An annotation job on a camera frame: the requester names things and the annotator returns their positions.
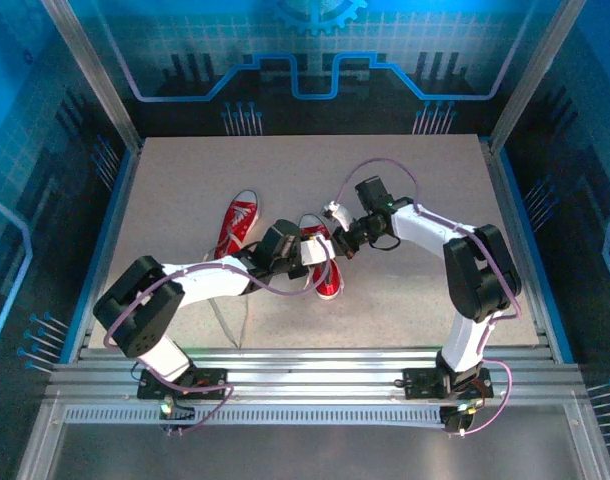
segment white robotic arm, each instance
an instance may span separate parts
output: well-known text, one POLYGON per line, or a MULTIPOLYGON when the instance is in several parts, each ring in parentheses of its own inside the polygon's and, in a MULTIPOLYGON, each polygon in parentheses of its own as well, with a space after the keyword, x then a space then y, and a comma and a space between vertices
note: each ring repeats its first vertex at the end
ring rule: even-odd
POLYGON ((112 334, 127 357, 137 358, 164 380, 177 382, 193 367, 189 357, 165 334, 179 308, 251 293, 259 288, 253 279, 269 283, 279 273, 292 278, 302 276, 309 265, 334 256, 332 242, 321 234, 301 238, 296 225, 279 220, 254 251, 245 248, 219 260, 190 265, 161 265, 152 257, 139 258, 99 299, 94 314, 109 331, 126 306, 147 287, 176 272, 186 272, 152 292, 112 334))
MULTIPOLYGON (((415 243, 443 260, 445 259, 443 246, 453 239, 464 237, 462 233, 446 227, 446 223, 452 222, 429 212, 422 205, 407 205, 392 215, 395 237, 415 243), (438 223, 432 220, 432 217, 443 219, 444 223, 438 223)), ((469 225, 461 225, 461 228, 472 233, 475 230, 469 225)), ((449 337, 441 350, 443 360, 455 372, 467 371, 483 360, 483 352, 479 351, 478 346, 492 315, 487 315, 482 321, 476 322, 458 311, 455 313, 449 337)))
POLYGON ((394 200, 378 177, 358 184, 356 192, 366 216, 356 220, 335 202, 323 209, 325 216, 340 225, 333 238, 347 258, 353 258, 362 244, 373 246, 379 237, 389 235, 411 241, 445 261, 456 313, 447 342, 438 353, 437 367, 449 377, 444 389, 449 395, 478 376, 490 321, 510 305, 491 266, 479 267, 486 258, 470 236, 483 244, 513 294, 520 292, 520 279, 502 235, 492 225, 475 228, 457 224, 409 198, 394 200))

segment red canvas shoe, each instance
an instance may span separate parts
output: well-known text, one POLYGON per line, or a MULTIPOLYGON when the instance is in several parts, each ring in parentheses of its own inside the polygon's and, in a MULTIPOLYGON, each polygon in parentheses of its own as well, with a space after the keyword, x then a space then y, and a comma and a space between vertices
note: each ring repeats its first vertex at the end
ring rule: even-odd
POLYGON ((238 252, 243 247, 247 232, 256 224, 259 214, 258 197, 254 192, 243 190, 236 195, 225 212, 214 259, 238 252))
MULTIPOLYGON (((323 221, 312 213, 307 213, 301 217, 298 221, 298 226, 301 229, 301 233, 303 235, 313 235, 315 233, 322 233, 323 236, 327 239, 330 238, 329 230, 323 223, 323 221)), ((318 282, 323 275, 323 271, 325 269, 325 264, 320 263, 310 268, 310 272, 312 275, 312 281, 314 283, 318 282)), ((323 300, 331 300, 338 295, 338 292, 343 290, 343 277, 341 275, 341 270, 338 268, 338 263, 336 263, 336 259, 332 259, 330 261, 329 273, 323 282, 316 287, 316 293, 323 300)))

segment aluminum frame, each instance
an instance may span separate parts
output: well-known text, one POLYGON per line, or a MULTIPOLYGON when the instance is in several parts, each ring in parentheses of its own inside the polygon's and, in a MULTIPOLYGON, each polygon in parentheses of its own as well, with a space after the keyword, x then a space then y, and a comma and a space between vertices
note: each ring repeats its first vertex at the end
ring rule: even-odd
MULTIPOLYGON (((64 0, 42 0, 83 70, 110 119, 119 129, 128 148, 137 153, 140 139, 116 94, 98 56, 93 51, 71 7, 64 0)), ((503 180, 498 152, 520 117, 527 101, 562 44, 585 0, 565 1, 539 44, 519 87, 501 115, 492 138, 493 157, 488 155, 492 179, 515 253, 525 262, 524 277, 534 279, 528 286, 539 291, 534 266, 530 265, 525 238, 521 236, 516 212, 511 209, 506 179, 503 180)), ((538 295, 530 294, 537 318, 539 345, 529 347, 490 347, 490 357, 506 360, 513 370, 515 387, 509 405, 564 405, 578 459, 587 478, 610 478, 610 460, 600 436, 600 429, 587 399, 587 392, 577 365, 560 364, 556 342, 550 350, 548 338, 554 339, 547 309, 538 295)), ((76 348, 84 343, 79 336, 76 348)), ((431 367, 435 348, 379 350, 208 350, 188 352, 200 365, 224 367, 237 385, 231 405, 260 405, 284 409, 312 406, 400 409, 425 408, 445 402, 407 401, 401 389, 393 386, 403 368, 431 367)), ((58 365, 52 373, 33 432, 17 478, 44 479, 49 475, 57 452, 62 426, 75 418, 72 408, 104 406, 138 410, 154 406, 135 398, 137 385, 130 376, 132 363, 121 355, 104 350, 84 349, 76 363, 58 365)), ((506 385, 504 372, 491 369, 497 389, 506 385)), ((497 405, 497 397, 490 402, 497 405)))

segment robotic arm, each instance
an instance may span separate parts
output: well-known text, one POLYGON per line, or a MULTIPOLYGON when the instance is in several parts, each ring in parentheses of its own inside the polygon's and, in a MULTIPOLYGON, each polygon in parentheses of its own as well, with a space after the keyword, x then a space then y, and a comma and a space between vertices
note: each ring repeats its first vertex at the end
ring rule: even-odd
MULTIPOLYGON (((521 290, 500 231, 492 225, 481 228, 457 225, 407 197, 394 200, 378 177, 358 184, 356 192, 367 215, 355 219, 345 207, 334 202, 324 208, 324 215, 340 224, 331 241, 321 235, 302 237, 295 224, 278 220, 257 244, 213 262, 166 265, 149 256, 136 260, 98 300, 94 315, 126 357, 138 359, 156 372, 152 375, 143 371, 139 398, 162 399, 171 393, 157 378, 181 388, 225 381, 224 370, 216 375, 205 373, 218 369, 197 368, 165 335, 177 309, 219 296, 246 295, 261 285, 272 290, 269 282, 275 275, 287 273, 294 279, 307 275, 309 265, 336 255, 352 259, 360 246, 366 243, 374 246, 384 235, 396 238, 399 243, 414 242, 444 259, 450 298, 456 309, 447 342, 437 354, 436 367, 405 369, 403 380, 397 380, 395 385, 405 388, 407 399, 460 401, 493 396, 491 383, 487 382, 489 372, 482 368, 482 347, 489 335, 490 321, 509 307, 510 300, 477 243, 482 242, 491 255, 511 293, 518 295, 521 290), (480 242, 472 241, 468 233, 480 242), (142 292, 179 270, 185 275, 166 281, 126 312, 142 292), (121 316, 125 320, 116 326, 121 316)), ((190 394, 183 398, 214 397, 190 394)), ((460 412, 455 415, 458 419, 452 425, 454 429, 462 428, 463 416, 460 412)))
POLYGON ((366 216, 356 220, 345 207, 334 202, 323 209, 327 218, 340 224, 333 239, 347 258, 353 258, 361 245, 373 246, 381 236, 389 235, 399 242, 413 242, 445 260, 449 294, 456 308, 452 330, 437 354, 437 368, 433 372, 404 372, 407 377, 403 386, 408 398, 425 395, 454 398, 481 375, 483 347, 492 328, 490 321, 510 306, 483 252, 466 233, 483 243, 516 296, 521 282, 503 237, 492 225, 481 228, 459 225, 414 204, 410 198, 394 200, 379 177, 359 183, 356 192, 366 216), (419 383, 420 388, 413 388, 419 383))
MULTIPOLYGON (((220 260, 169 265, 151 256, 139 258, 96 302, 94 315, 127 358, 138 359, 167 382, 191 387, 206 379, 197 378, 200 370, 165 334, 179 308, 210 298, 252 293, 259 284, 268 285, 272 277, 282 273, 291 279, 305 276, 309 265, 334 258, 333 252, 332 242, 322 235, 302 237, 295 224, 278 220, 258 244, 220 260), (188 270, 193 271, 161 285, 114 327, 148 287, 174 272, 188 270)), ((146 382, 154 379, 148 376, 146 382)))

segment metal profile bar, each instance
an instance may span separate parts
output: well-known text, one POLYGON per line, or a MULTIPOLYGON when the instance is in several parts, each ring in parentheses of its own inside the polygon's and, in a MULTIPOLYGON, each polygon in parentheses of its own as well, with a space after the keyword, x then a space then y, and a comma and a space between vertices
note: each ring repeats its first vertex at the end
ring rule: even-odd
POLYGON ((536 88, 549 70, 558 50, 574 26, 586 1, 563 0, 561 2, 492 131, 490 148, 493 155, 498 154, 505 145, 536 88))
POLYGON ((23 280, 25 280, 25 275, 27 274, 27 270, 29 269, 29 264, 32 262, 32 257, 34 252, 32 250, 32 238, 29 230, 29 226, 27 221, 21 218, 15 212, 12 212, 9 208, 3 205, 0 202, 0 213, 7 218, 16 228, 21 231, 23 235, 23 247, 25 248, 25 256, 23 258, 23 262, 21 263, 18 272, 16 273, 16 278, 14 279, 14 283, 12 283, 12 288, 7 295, 7 299, 3 304, 3 308, 0 312, 0 336, 3 331, 3 327, 7 322, 7 317, 9 317, 9 313, 12 309, 12 305, 16 300, 16 296, 18 295, 18 291, 23 284, 23 280))
POLYGON ((65 419, 65 405, 43 401, 36 416, 16 480, 43 480, 49 471, 58 447, 65 419))
MULTIPOLYGON (((160 420, 160 407, 141 405, 69 405, 65 417, 68 424, 161 425, 173 423, 192 425, 203 418, 212 405, 194 407, 195 418, 160 420)), ((309 406, 309 405, 228 405, 219 411, 210 425, 391 425, 442 429, 440 407, 415 406, 309 406)))
MULTIPOLYGON (((403 368, 433 367, 436 349, 207 350, 192 356, 203 367, 229 370, 229 380, 236 385, 233 405, 417 405, 427 401, 405 400, 393 382, 403 368)), ((547 348, 492 347, 489 357, 504 358, 512 368, 512 405, 560 405, 570 401, 570 392, 586 396, 578 367, 555 364, 547 348), (539 353, 530 357, 532 350, 539 353)), ((100 352, 96 358, 57 365, 45 396, 59 395, 67 404, 140 404, 132 365, 100 352)), ((506 388, 504 371, 495 366, 490 371, 497 391, 506 388)), ((490 404, 499 401, 497 397, 490 404)))
POLYGON ((116 127, 127 149, 138 154, 141 139, 80 22, 67 0, 41 0, 76 63, 116 127))
POLYGON ((587 480, 610 479, 610 455, 601 436, 592 405, 578 400, 565 405, 565 413, 578 460, 587 480))

